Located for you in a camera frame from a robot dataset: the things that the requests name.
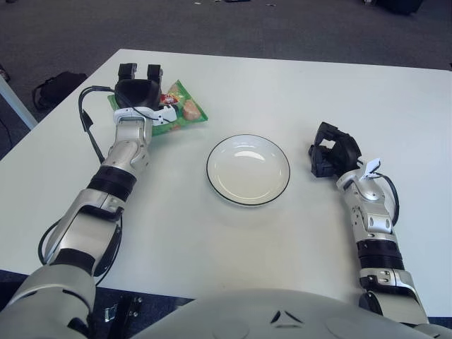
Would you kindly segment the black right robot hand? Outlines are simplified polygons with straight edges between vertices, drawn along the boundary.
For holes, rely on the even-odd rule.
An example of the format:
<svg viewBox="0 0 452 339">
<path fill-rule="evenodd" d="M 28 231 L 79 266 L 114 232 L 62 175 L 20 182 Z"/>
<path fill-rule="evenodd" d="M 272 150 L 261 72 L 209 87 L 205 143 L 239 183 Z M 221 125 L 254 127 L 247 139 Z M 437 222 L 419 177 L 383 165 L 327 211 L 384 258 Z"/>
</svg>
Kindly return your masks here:
<svg viewBox="0 0 452 339">
<path fill-rule="evenodd" d="M 341 177 L 358 168 L 362 155 L 356 140 L 336 126 L 321 122 L 308 151 L 311 173 L 318 178 Z"/>
</svg>

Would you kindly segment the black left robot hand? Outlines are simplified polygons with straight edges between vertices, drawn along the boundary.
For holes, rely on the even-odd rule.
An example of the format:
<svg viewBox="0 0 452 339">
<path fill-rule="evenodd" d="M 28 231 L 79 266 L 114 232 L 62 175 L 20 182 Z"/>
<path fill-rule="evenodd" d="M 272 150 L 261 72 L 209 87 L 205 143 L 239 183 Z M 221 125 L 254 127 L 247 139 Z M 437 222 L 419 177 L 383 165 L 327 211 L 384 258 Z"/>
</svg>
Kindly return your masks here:
<svg viewBox="0 0 452 339">
<path fill-rule="evenodd" d="M 136 79 L 136 63 L 120 64 L 118 81 L 114 88 L 115 100 L 120 109 L 132 109 L 134 113 L 153 121 L 175 121 L 179 109 L 176 105 L 161 104 L 162 68 L 148 64 L 147 78 Z"/>
</svg>

